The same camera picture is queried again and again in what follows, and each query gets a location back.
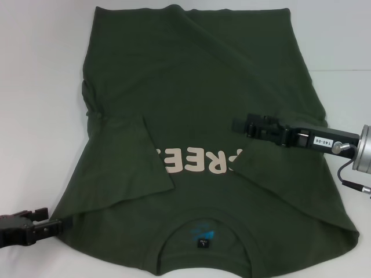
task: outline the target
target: white table surface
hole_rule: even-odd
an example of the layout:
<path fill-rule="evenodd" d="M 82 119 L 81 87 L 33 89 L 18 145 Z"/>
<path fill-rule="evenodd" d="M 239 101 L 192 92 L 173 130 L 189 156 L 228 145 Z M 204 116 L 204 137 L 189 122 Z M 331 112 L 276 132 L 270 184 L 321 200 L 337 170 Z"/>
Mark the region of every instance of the white table surface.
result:
<path fill-rule="evenodd" d="M 95 6 L 106 9 L 290 8 L 300 50 L 332 128 L 360 133 L 371 125 L 371 2 L 368 0 L 0 0 L 0 214 L 56 207 L 87 142 L 82 63 Z M 326 156 L 334 177 L 346 160 Z M 344 170 L 371 185 L 371 175 Z M 361 233 L 348 254 L 287 278 L 371 277 L 371 200 L 337 181 Z M 81 254 L 51 238 L 0 250 L 4 278 L 145 278 L 153 275 Z M 215 269 L 175 277 L 237 277 Z"/>

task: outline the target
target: folded t-shirt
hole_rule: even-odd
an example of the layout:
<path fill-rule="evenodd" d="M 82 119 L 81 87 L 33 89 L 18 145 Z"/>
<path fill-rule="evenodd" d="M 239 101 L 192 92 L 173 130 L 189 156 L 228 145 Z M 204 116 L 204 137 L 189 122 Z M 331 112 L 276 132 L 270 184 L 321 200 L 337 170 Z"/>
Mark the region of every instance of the folded t-shirt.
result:
<path fill-rule="evenodd" d="M 323 155 L 231 130 L 248 113 L 326 126 L 290 11 L 96 8 L 83 65 L 89 142 L 60 238 L 161 275 L 270 277 L 355 247 Z"/>

